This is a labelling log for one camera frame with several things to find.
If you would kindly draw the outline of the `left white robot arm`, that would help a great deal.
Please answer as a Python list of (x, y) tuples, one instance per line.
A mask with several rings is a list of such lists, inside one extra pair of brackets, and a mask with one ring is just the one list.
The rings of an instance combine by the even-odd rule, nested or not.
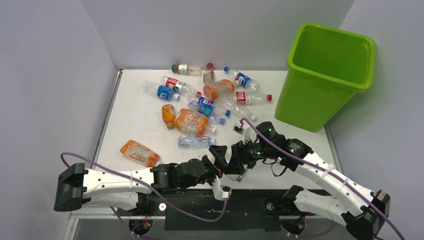
[(149, 210), (149, 194), (165, 196), (202, 184), (212, 187), (216, 200), (231, 197), (231, 188), (220, 182), (222, 172), (206, 155), (183, 163), (121, 172), (86, 168), (82, 162), (65, 165), (66, 170), (58, 176), (56, 212), (72, 212), (88, 205), (120, 208), (141, 216)]

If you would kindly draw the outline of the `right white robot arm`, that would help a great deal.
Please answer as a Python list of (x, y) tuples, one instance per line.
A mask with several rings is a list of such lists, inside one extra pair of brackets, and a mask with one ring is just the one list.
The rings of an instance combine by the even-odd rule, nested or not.
[(256, 127), (240, 121), (233, 130), (241, 135), (241, 140), (224, 156), (223, 171), (229, 179), (240, 182), (258, 161), (269, 159), (272, 164), (306, 177), (327, 192), (323, 196), (293, 185), (282, 197), (287, 213), (303, 212), (327, 218), (344, 226), (357, 240), (377, 238), (390, 212), (391, 198), (387, 193), (350, 180), (306, 143), (277, 133), (269, 121)]

